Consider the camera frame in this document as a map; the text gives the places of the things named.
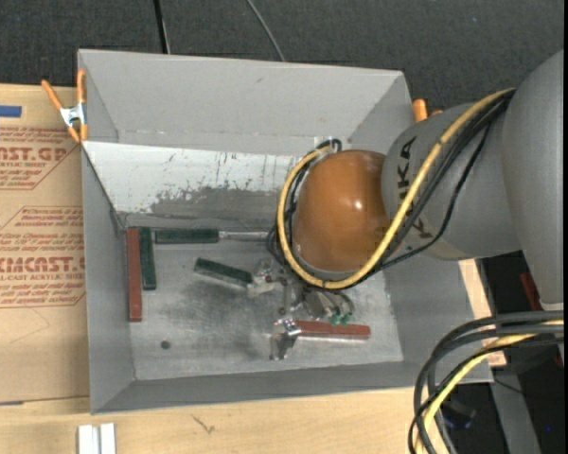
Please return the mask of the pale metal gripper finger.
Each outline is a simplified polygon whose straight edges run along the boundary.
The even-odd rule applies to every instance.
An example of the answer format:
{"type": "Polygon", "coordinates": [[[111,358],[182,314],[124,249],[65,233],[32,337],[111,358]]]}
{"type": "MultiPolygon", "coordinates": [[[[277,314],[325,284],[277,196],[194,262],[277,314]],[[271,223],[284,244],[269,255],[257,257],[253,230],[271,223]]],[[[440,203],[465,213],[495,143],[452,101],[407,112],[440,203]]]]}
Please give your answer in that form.
{"type": "Polygon", "coordinates": [[[251,283],[247,287],[247,296],[257,298],[259,295],[273,291],[281,285],[285,278],[285,271],[272,257],[258,260],[251,272],[251,283]]]}
{"type": "Polygon", "coordinates": [[[279,318],[274,321],[270,336],[270,360],[283,360],[288,350],[293,348],[301,336],[302,329],[292,317],[279,318]]]}

